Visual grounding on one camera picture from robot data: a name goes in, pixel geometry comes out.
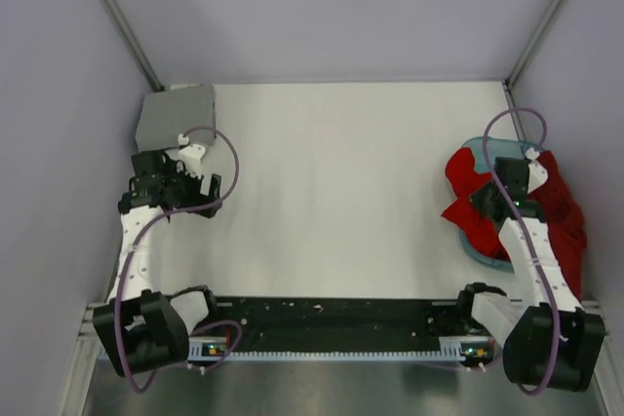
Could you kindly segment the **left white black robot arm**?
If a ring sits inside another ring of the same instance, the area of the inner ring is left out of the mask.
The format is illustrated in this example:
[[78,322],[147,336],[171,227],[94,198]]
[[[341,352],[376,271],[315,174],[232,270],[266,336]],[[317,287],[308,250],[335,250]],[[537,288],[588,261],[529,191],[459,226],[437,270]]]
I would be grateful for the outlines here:
[[119,268],[107,302],[95,308],[93,324],[120,376],[153,371],[187,358],[190,335],[211,334],[221,312],[204,285],[164,293],[158,285],[164,263],[161,243],[171,213],[200,208],[212,218],[221,208],[221,177],[204,174],[208,149],[191,143],[177,150],[134,154],[134,175],[118,203],[123,229]]

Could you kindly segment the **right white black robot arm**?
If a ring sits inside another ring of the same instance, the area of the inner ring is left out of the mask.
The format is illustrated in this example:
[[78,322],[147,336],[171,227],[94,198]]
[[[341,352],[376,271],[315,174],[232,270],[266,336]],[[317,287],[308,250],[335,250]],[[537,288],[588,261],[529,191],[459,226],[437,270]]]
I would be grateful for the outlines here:
[[584,392],[589,388],[606,331],[603,319],[585,311],[569,287],[541,205],[529,194],[548,174],[529,158],[498,157],[488,165],[492,180],[470,199],[492,221],[506,250],[522,303],[504,291],[470,284],[455,309],[464,332],[483,328],[501,348],[507,379],[527,393],[546,388]]

